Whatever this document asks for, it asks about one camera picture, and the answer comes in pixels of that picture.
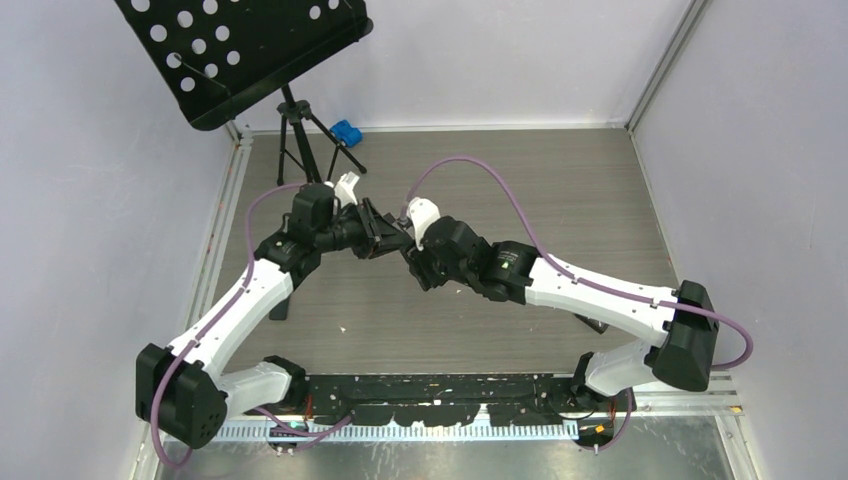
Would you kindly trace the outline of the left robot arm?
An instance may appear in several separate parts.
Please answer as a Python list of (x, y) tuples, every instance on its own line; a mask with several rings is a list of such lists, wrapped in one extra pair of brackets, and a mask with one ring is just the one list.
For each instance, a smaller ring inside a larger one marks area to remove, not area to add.
[(246, 269), (230, 290), (167, 346), (149, 344), (136, 359), (135, 410), (152, 429), (192, 450), (207, 445), (225, 421), (273, 405), (298, 412), (308, 395), (305, 370), (272, 355), (227, 374), (231, 357), (265, 317), (276, 316), (321, 264), (325, 253), (360, 259), (403, 252), (414, 240), (367, 198), (320, 183), (298, 187), (281, 228), (248, 245)]

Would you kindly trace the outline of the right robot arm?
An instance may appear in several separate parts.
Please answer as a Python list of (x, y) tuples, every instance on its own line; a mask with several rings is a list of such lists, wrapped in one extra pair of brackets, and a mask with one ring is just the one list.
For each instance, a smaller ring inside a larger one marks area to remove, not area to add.
[(596, 410), (631, 387), (660, 381), (688, 392), (710, 382), (719, 325), (707, 289), (685, 280), (677, 288), (646, 286), (547, 261), (516, 241), (488, 243), (466, 223), (416, 207), (408, 215), (414, 243), (405, 257), (423, 290), (448, 281), (495, 302), (564, 310), (615, 327), (634, 341), (580, 357), (570, 396)]

